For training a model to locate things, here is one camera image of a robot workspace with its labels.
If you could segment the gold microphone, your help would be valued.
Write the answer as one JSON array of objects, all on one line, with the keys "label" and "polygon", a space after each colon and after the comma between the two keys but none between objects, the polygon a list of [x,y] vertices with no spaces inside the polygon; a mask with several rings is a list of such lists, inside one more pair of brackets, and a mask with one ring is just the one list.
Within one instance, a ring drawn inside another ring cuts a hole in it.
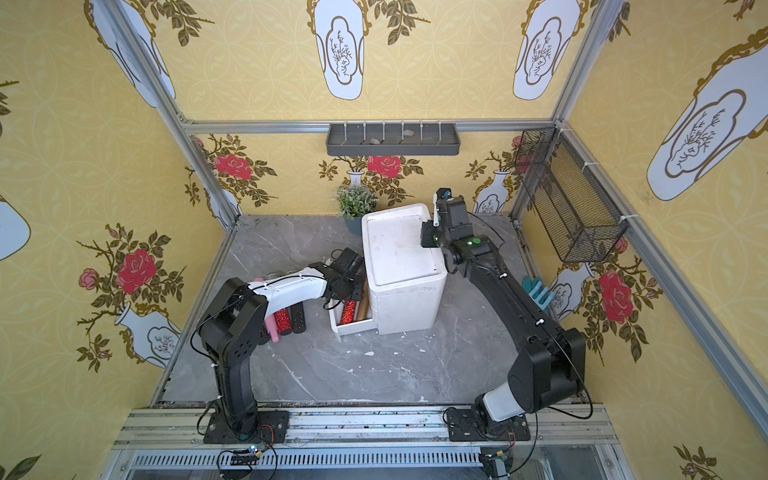
[{"label": "gold microphone", "polygon": [[362,288],[362,296],[358,305],[356,320],[364,321],[368,318],[370,309],[370,296],[368,281],[365,281]]}]

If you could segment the black glitter microphone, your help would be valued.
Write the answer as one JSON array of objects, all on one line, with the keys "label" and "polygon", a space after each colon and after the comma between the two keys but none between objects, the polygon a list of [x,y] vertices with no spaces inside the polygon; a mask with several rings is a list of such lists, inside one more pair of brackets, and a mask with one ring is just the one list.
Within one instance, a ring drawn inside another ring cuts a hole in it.
[{"label": "black glitter microphone", "polygon": [[301,334],[306,331],[306,317],[302,302],[292,305],[289,308],[292,331],[295,334]]}]

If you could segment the white drawer cabinet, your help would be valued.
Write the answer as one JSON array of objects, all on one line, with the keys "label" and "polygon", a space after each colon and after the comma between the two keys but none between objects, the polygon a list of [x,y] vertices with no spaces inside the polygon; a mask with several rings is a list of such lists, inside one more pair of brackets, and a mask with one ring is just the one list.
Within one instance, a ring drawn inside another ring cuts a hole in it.
[{"label": "white drawer cabinet", "polygon": [[362,219],[370,306],[381,335],[427,330],[436,321],[447,270],[440,250],[421,246],[422,224],[429,219],[421,203]]}]

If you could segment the pink microphone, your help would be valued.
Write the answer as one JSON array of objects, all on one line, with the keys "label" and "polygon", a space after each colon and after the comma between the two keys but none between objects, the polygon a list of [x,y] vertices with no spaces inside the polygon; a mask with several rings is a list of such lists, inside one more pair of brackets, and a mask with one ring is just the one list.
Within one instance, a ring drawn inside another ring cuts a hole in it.
[{"label": "pink microphone", "polygon": [[261,295],[261,296],[263,296],[263,297],[265,297],[267,299],[267,302],[268,302],[267,309],[269,310],[270,314],[265,316],[264,324],[265,324],[265,328],[266,328],[266,332],[267,332],[269,340],[271,342],[273,342],[273,343],[278,343],[279,340],[280,340],[280,335],[279,335],[279,332],[278,332],[277,321],[276,321],[275,316],[274,316],[274,311],[272,310],[272,308],[273,308],[273,300],[271,298],[271,293],[270,293],[269,288],[268,287],[266,287],[266,288],[263,287],[263,284],[265,282],[266,282],[266,280],[263,277],[257,277],[252,282],[252,285],[255,286],[256,284],[258,284],[259,288],[256,289],[255,292],[258,295]]}]

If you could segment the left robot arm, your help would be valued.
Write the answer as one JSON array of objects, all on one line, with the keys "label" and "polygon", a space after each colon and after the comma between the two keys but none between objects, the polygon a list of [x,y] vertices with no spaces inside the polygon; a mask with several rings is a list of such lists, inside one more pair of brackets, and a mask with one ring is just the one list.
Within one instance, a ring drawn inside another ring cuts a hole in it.
[{"label": "left robot arm", "polygon": [[250,357],[266,318],[308,300],[358,301],[364,279],[364,257],[346,248],[329,264],[315,262],[261,282],[233,277],[223,283],[196,333],[216,375],[217,414],[237,439],[251,439],[259,430]]}]

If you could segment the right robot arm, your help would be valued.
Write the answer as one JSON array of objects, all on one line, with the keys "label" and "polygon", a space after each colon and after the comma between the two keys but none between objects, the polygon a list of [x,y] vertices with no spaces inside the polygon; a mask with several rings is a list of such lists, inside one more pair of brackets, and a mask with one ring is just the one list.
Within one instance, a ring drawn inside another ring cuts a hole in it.
[{"label": "right robot arm", "polygon": [[488,435],[513,417],[554,409],[556,403],[585,393],[585,335],[564,329],[549,316],[537,302],[548,293],[540,284],[526,291],[513,277],[493,241],[473,231],[463,197],[440,188],[433,205],[433,218],[422,223],[421,246],[441,250],[449,271],[480,291],[516,347],[506,379],[480,395],[472,408],[478,428]]}]

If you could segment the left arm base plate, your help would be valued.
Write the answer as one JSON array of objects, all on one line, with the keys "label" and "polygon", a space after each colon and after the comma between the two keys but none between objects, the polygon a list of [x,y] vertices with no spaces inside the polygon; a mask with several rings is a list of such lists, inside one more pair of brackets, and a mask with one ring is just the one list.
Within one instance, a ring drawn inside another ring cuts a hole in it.
[{"label": "left arm base plate", "polygon": [[204,444],[245,444],[267,442],[271,445],[285,441],[290,413],[287,410],[261,410],[237,425],[227,421],[219,411],[214,412],[203,436]]}]

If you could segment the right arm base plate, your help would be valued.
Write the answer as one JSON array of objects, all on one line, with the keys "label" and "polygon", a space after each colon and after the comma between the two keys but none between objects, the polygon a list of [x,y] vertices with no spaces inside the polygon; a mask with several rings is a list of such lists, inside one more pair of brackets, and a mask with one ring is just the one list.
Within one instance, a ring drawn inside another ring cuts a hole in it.
[{"label": "right arm base plate", "polygon": [[531,433],[524,416],[496,422],[474,408],[448,407],[442,413],[451,442],[528,441]]}]

